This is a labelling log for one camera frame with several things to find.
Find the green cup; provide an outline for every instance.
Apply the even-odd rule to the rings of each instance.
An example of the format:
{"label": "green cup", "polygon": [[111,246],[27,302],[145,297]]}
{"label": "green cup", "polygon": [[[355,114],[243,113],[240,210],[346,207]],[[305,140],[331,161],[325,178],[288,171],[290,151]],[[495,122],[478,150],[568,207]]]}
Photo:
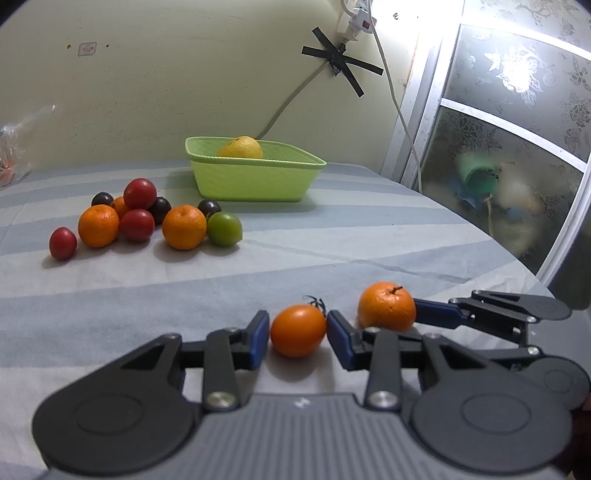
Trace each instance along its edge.
{"label": "green cup", "polygon": [[498,170],[489,157],[464,153],[456,157],[456,169],[466,190],[472,195],[493,195],[498,184]]}

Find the white wall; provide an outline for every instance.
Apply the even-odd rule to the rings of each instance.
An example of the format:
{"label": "white wall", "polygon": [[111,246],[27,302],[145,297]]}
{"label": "white wall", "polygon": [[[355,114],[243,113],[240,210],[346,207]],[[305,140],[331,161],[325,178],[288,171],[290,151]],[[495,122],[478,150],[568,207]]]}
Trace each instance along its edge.
{"label": "white wall", "polygon": [[[374,2],[399,98],[418,34],[410,3]],[[0,124],[57,105],[27,145],[38,170],[179,159],[188,136],[254,136],[320,64],[300,54],[320,47],[312,29],[337,39],[341,14],[338,0],[29,0],[0,28]],[[96,53],[79,57],[91,41]],[[370,35],[348,54],[381,66]],[[265,138],[379,171],[394,106],[385,75],[352,70],[363,98],[327,70]]]}

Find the green fruit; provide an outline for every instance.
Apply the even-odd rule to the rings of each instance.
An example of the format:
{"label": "green fruit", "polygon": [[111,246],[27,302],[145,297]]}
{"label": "green fruit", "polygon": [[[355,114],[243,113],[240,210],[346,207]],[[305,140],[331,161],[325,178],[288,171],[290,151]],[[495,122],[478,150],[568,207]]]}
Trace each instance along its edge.
{"label": "green fruit", "polygon": [[220,247],[231,247],[242,240],[242,224],[233,213],[214,213],[207,222],[207,236]]}

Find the white cord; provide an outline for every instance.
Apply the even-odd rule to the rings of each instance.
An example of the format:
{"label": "white cord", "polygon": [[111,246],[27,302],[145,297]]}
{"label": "white cord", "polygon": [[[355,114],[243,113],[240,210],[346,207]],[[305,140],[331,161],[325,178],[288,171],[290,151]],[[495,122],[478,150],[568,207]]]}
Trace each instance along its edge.
{"label": "white cord", "polygon": [[495,237],[495,233],[492,229],[492,207],[491,207],[491,200],[492,200],[492,195],[489,195],[484,201],[486,203],[486,207],[488,209],[488,235],[491,238]]}
{"label": "white cord", "polygon": [[353,12],[352,10],[349,9],[349,7],[347,7],[347,0],[340,0],[340,6],[343,8],[343,10],[345,11],[345,13],[352,17],[355,18],[357,17],[357,15],[355,14],[355,12]]}
{"label": "white cord", "polygon": [[392,94],[392,100],[394,101],[394,106],[396,107],[396,111],[398,112],[398,117],[402,123],[402,127],[404,128],[404,133],[406,134],[409,142],[410,142],[410,149],[412,152],[412,156],[417,163],[417,180],[418,180],[418,192],[423,193],[423,181],[421,179],[421,162],[418,159],[417,150],[414,148],[414,140],[408,131],[408,125],[402,116],[402,112],[400,111],[400,106],[396,101],[396,94],[394,93],[394,84],[392,82],[392,76],[390,75],[390,69],[388,68],[388,62],[386,61],[386,55],[384,54],[384,49],[382,48],[382,43],[378,37],[378,31],[375,28],[374,18],[371,15],[371,3],[372,0],[367,1],[368,6],[368,14],[369,14],[369,22],[371,23],[372,31],[374,32],[375,42],[378,44],[379,55],[382,57],[382,62],[384,63],[384,70],[386,70],[386,77],[388,77],[388,84],[390,85],[390,93]]}

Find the green basket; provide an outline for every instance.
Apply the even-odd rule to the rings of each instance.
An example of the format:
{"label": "green basket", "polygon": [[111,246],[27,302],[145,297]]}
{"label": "green basket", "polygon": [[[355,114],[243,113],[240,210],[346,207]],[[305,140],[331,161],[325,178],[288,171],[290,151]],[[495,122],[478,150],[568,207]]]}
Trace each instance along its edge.
{"label": "green basket", "polygon": [[212,200],[297,202],[302,199],[326,162],[300,148],[259,140],[264,159],[217,157],[231,138],[189,137],[199,192]]}

